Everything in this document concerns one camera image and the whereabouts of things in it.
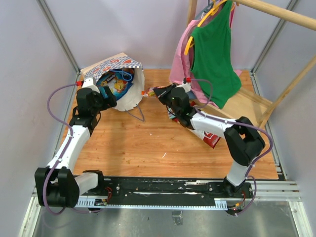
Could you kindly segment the blue Slendy candy bag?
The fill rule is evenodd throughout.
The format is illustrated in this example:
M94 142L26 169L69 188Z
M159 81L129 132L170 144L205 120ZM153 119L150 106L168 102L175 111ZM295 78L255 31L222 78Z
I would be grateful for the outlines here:
M119 100L133 86L133 79L133 70L131 72L113 70L103 74L97 81L96 86L99 89L108 85L117 100Z

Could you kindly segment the blue checkered paper bag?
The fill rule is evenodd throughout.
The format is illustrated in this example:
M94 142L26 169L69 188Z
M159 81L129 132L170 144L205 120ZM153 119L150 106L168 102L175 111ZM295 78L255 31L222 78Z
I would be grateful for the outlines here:
M139 107L145 90L142 63L125 53L119 53L81 70L81 76L93 78L100 93L107 98L105 87L116 97L114 107L120 112L129 112Z

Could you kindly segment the pink shirt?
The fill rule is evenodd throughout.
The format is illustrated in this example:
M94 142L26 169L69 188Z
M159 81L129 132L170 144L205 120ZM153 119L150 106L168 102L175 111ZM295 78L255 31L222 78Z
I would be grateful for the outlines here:
M191 84L191 88L195 96L197 97L197 99L202 103L209 102L210 104L218 108L218 106L214 102L211 101L211 96L207 97L203 93L200 85L198 84L199 80L196 79L191 72L191 67L192 67L193 58L194 58L194 48L191 47L189 49L188 55L187 56L184 55L184 50L185 50L187 41L189 37L191 36L193 29L196 27L198 23L199 22L192 20L186 27L185 31L182 33L180 40L178 42L175 54L174 54L172 67L171 67L171 71L169 75L169 80L172 83L181 84L183 81L183 78L192 78L193 82ZM241 72L235 71L235 73L239 77Z

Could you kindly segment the green tank top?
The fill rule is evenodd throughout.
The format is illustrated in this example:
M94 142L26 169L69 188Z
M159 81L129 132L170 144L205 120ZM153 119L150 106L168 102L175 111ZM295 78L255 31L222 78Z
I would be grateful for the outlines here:
M230 14L233 3L227 1L216 17L194 28L194 58L191 72L203 93L220 109L241 88L241 81L231 64Z

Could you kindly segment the red chips bag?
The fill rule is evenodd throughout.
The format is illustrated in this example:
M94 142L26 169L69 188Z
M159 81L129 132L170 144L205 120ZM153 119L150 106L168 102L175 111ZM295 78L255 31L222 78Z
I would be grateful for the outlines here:
M180 123L179 120L176 118L173 111L169 107L167 107L167 111L168 111L169 119L179 124ZM191 129L188 129L188 130L213 149L215 148L215 146L220 140L220 137L218 135L215 135L209 132L205 132L201 130L191 130Z

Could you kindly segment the yellow hanger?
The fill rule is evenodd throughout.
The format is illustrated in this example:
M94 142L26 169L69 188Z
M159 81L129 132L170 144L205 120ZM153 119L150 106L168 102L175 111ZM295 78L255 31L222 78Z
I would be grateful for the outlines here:
M224 5L227 0L220 0L218 3L216 3L215 0L212 1L213 2L213 7L205 14L205 16L199 21L199 23L196 25L196 28L199 28L203 25L203 23L210 17L210 16L214 16L219 8ZM184 50L184 55L187 56L188 55L188 52L189 52L189 49L191 47L193 47L194 43L193 43L193 36L190 36L188 41L187 41L187 44L186 44L186 47L185 47L185 50Z

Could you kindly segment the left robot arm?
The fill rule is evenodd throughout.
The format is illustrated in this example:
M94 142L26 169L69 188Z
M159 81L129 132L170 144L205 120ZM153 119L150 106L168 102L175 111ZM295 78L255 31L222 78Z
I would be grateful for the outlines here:
M108 86L99 90L92 85L79 89L76 101L72 118L65 123L68 133L59 151L46 167L35 171L39 204L53 215L57 215L57 212L52 211L53 207L62 210L74 208L84 193L92 192L98 196L107 190L102 171L86 170L74 176L73 169L101 119L101 112L115 107L116 97Z

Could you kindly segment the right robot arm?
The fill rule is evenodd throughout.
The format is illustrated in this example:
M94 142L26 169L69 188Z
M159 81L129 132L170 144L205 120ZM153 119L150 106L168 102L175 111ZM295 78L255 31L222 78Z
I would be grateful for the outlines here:
M171 84L153 89L159 101L170 108L183 127L202 131L225 139L233 164L224 178L224 193L231 198L241 192L250 167L265 147L265 142L246 117L228 119L212 116L190 104L183 86Z

